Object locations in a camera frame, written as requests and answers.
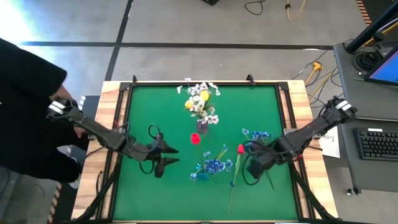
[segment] small vase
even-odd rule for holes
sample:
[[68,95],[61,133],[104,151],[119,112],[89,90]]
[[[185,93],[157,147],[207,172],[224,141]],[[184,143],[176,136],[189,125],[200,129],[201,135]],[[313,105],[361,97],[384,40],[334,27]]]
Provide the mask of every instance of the small vase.
[[209,123],[206,122],[204,124],[201,121],[197,121],[197,132],[199,134],[206,134],[209,131]]

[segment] red tulip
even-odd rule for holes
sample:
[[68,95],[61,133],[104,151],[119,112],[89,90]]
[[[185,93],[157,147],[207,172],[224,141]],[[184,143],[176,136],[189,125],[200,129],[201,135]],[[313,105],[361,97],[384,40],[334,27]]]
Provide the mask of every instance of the red tulip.
[[200,136],[197,133],[191,134],[191,142],[192,144],[199,144],[200,143]]
[[238,146],[238,154],[244,154],[244,147],[242,144]]

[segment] green table surface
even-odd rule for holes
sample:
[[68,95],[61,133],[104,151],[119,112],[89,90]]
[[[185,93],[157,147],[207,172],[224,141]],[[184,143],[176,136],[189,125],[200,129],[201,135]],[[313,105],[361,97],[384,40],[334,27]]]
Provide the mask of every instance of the green table surface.
[[[146,143],[151,141],[147,133],[149,125],[159,126],[169,146],[180,151],[166,156],[180,161],[167,166],[163,178],[158,179],[154,174],[143,174],[137,161],[123,157],[114,220],[297,219],[287,164],[269,171],[275,190],[266,175],[257,185],[246,185],[239,171],[229,213],[229,182],[234,168],[232,172],[215,174],[213,181],[190,179],[200,161],[199,155],[210,151],[216,156],[223,144],[228,151],[221,160],[231,159],[235,163],[237,147],[246,140],[242,128],[268,131],[272,139],[282,135],[274,86],[219,86],[219,89],[221,95],[212,96],[211,101],[220,122],[210,124],[209,132],[201,135],[201,143],[194,146],[190,136],[196,132],[196,118],[184,109],[187,93],[177,94],[172,86],[134,87],[129,133]],[[144,168],[150,170],[150,162],[145,162]],[[254,181],[248,173],[247,177],[248,181]]]

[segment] concrete floor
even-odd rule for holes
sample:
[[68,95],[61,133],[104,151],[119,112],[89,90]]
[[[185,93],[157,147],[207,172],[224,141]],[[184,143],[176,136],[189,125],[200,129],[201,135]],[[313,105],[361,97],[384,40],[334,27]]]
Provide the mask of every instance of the concrete floor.
[[[246,12],[244,0],[221,0],[209,6],[200,0],[134,0],[123,42],[333,45],[356,37],[366,26],[354,0],[308,0],[294,21],[285,15],[283,0],[267,0],[261,16]],[[10,42],[115,42],[127,0],[0,0],[0,37]],[[301,2],[292,2],[292,14]],[[252,10],[259,6],[250,6]],[[68,71],[65,86],[75,98],[99,95],[112,47],[21,46]],[[319,50],[121,48],[112,80],[193,79],[289,80]],[[321,59],[321,75],[336,67],[333,52]],[[299,79],[305,79],[311,67]],[[313,92],[317,85],[308,88]],[[342,89],[328,82],[320,97],[327,101]],[[314,108],[317,114],[320,108]],[[344,161],[326,159],[339,216],[344,220],[396,223],[398,194],[364,191],[347,197],[351,187]],[[45,194],[41,194],[40,185]],[[55,182],[23,177],[6,220],[44,223]]]

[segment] black keyboard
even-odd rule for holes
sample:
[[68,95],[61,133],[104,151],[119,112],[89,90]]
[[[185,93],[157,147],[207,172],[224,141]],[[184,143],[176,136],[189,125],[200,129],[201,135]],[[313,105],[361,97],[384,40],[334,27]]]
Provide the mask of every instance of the black keyboard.
[[398,161],[398,131],[356,128],[354,135],[361,159]]

